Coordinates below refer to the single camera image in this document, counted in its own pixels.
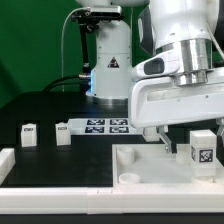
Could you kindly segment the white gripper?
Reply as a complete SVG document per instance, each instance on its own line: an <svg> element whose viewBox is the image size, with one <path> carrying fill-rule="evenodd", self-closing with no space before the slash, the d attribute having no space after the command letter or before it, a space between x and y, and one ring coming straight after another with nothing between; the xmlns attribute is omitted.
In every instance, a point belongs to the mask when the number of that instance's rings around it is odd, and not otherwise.
<svg viewBox="0 0 224 224"><path fill-rule="evenodd" d="M160 55L132 69L130 124L135 128L157 126L166 152L171 153L172 141L167 135L168 127L163 125L216 119L218 145L224 147L224 68L210 72L205 84L182 87L171 78L179 68L179 56Z"/></svg>

